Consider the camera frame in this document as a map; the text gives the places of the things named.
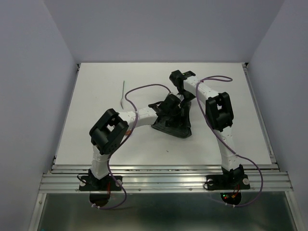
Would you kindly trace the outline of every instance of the purple cable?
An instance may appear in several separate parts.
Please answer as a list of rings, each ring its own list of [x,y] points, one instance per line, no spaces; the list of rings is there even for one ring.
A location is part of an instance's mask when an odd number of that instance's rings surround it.
[[[152,87],[152,86],[161,86],[161,87],[163,87],[163,88],[166,88],[166,89],[169,91],[169,93],[171,93],[171,91],[170,91],[170,89],[169,89],[168,87],[166,87],[165,85],[159,84],[159,83],[144,85],[144,86],[141,86],[141,87],[138,87],[138,88],[134,88],[134,89],[129,90],[128,92],[126,92],[126,94],[125,94],[125,96],[124,96],[124,97],[125,97],[125,100],[128,101],[128,102],[133,106],[133,108],[134,108],[134,110],[135,110],[135,113],[136,113],[136,119],[135,119],[135,122],[134,122],[133,126],[131,127],[130,133],[129,133],[129,134],[126,136],[126,138],[122,141],[122,143],[120,144],[119,148],[120,148],[120,147],[128,140],[128,138],[131,136],[131,134],[133,133],[133,130],[135,129],[135,127],[136,127],[136,125],[137,125],[137,121],[138,121],[138,113],[137,113],[137,110],[138,110],[138,109],[137,109],[136,105],[135,105],[131,100],[129,100],[129,99],[127,98],[127,95],[128,95],[129,93],[135,91],[135,90],[139,90],[139,89],[147,88],[147,87]],[[109,156],[109,159],[107,160],[107,168],[108,168],[108,171],[109,171],[109,173],[110,173],[111,178],[115,181],[116,184],[118,184],[118,183],[117,183],[117,180],[116,180],[116,178],[115,178],[115,176],[114,176],[113,173],[111,172],[110,165],[109,165],[110,158],[111,158],[112,155],[113,155],[113,154],[111,154],[111,155]],[[120,186],[120,188],[121,188],[121,189],[123,190],[123,192],[124,192],[124,199],[123,199],[123,201],[121,201],[119,204],[114,205],[114,206],[111,206],[111,207],[98,207],[98,206],[96,206],[95,204],[93,204],[92,202],[90,202],[91,206],[94,207],[94,208],[97,208],[97,209],[101,209],[101,210],[108,210],[108,209],[117,208],[117,207],[119,207],[120,205],[122,205],[122,204],[126,201],[126,199],[127,199],[127,192],[126,192],[125,188],[122,186],[122,184],[118,184],[118,185]]]
[[[203,81],[205,81],[205,80],[215,80],[215,81],[221,81],[221,82],[231,82],[231,81],[233,81],[233,79],[230,78],[230,77],[228,77],[228,76],[209,76],[209,77],[206,77],[206,78],[201,79],[201,80],[197,83],[197,85],[196,85],[196,98],[197,98],[197,102],[198,102],[198,105],[199,105],[199,107],[200,107],[200,110],[201,110],[201,112],[202,112],[202,115],[203,115],[203,117],[204,117],[204,119],[205,119],[205,121],[206,121],[206,124],[207,124],[207,125],[209,126],[209,128],[212,130],[212,132],[213,132],[214,135],[217,137],[217,139],[218,139],[220,142],[222,142],[222,144],[225,145],[226,148],[228,148],[228,149],[230,150],[230,152],[232,152],[233,154],[235,154],[235,155],[236,155],[237,157],[239,157],[239,158],[248,160],[248,161],[251,162],[251,163],[257,168],[257,170],[259,171],[260,177],[261,177],[261,187],[260,187],[260,191],[258,192],[258,194],[256,195],[256,197],[255,197],[253,200],[251,200],[250,202],[245,203],[245,204],[242,204],[242,205],[235,205],[235,207],[243,207],[243,206],[246,206],[246,205],[250,205],[250,204],[253,203],[256,199],[259,198],[259,196],[261,195],[262,190],[263,190],[263,183],[264,183],[263,181],[264,181],[264,180],[263,180],[263,175],[262,175],[261,169],[260,169],[260,168],[258,167],[258,165],[257,165],[254,161],[252,161],[251,159],[248,159],[247,157],[243,157],[243,156],[241,156],[241,155],[238,155],[229,145],[227,145],[227,144],[222,140],[222,138],[221,138],[221,137],[214,131],[214,129],[210,126],[209,121],[208,121],[208,119],[207,119],[207,117],[206,117],[206,115],[205,115],[205,112],[204,112],[204,110],[202,109],[202,105],[201,105],[201,103],[200,103],[199,92],[198,92],[198,87],[199,87],[200,83],[203,83]]]

